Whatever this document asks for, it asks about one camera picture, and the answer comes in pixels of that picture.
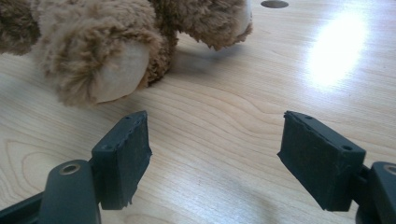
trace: teddy bear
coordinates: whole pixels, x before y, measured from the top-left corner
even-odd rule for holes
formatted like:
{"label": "teddy bear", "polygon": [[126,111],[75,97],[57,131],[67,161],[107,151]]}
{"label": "teddy bear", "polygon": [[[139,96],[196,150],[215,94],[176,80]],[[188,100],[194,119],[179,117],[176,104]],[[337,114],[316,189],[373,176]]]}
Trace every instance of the teddy bear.
{"label": "teddy bear", "polygon": [[250,0],[0,0],[0,53],[31,52],[65,105],[112,102],[159,80],[177,33],[219,50],[251,31]]}

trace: teddy bear paw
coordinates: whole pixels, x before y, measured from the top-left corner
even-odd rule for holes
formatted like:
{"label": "teddy bear paw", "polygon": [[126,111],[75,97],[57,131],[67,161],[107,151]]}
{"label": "teddy bear paw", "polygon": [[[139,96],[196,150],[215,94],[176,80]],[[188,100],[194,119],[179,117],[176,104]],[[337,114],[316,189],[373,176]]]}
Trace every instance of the teddy bear paw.
{"label": "teddy bear paw", "polygon": [[149,47],[131,41],[122,53],[110,58],[95,76],[91,97],[103,103],[131,94],[139,85],[149,64]]}
{"label": "teddy bear paw", "polygon": [[244,7],[235,15],[238,23],[235,28],[236,36],[242,35],[246,32],[248,26],[251,24],[251,0],[247,0]]}

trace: screw hole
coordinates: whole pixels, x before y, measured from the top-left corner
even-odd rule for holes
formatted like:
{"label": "screw hole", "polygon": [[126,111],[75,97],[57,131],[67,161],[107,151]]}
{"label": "screw hole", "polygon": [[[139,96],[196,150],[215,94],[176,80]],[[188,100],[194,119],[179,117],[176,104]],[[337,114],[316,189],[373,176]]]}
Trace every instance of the screw hole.
{"label": "screw hole", "polygon": [[391,174],[396,175],[396,166],[395,165],[387,164],[384,166],[384,168],[386,171],[390,172]]}
{"label": "screw hole", "polygon": [[134,122],[134,125],[139,126],[141,123],[142,123],[142,120],[139,119],[139,120]]}
{"label": "screw hole", "polygon": [[67,164],[64,168],[59,172],[61,175],[71,175],[79,170],[80,166],[76,163]]}
{"label": "screw hole", "polygon": [[280,0],[267,0],[262,2],[263,7],[270,7],[270,8],[282,8],[288,7],[289,3]]}
{"label": "screw hole", "polygon": [[343,146],[343,149],[350,151],[350,150],[352,150],[352,147],[349,147],[349,146]]}

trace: wooden table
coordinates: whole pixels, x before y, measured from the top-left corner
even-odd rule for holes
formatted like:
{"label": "wooden table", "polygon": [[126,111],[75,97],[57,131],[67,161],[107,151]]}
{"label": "wooden table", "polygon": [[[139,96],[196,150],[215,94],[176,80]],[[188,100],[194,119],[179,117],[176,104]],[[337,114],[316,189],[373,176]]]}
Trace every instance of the wooden table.
{"label": "wooden table", "polygon": [[354,223],[322,211],[284,167],[283,113],[321,120],[396,162],[396,2],[253,0],[254,33],[219,52],[180,36],[169,74],[95,108],[65,107],[29,55],[0,56],[0,209],[45,187],[123,116],[148,111],[150,165],[103,223]]}

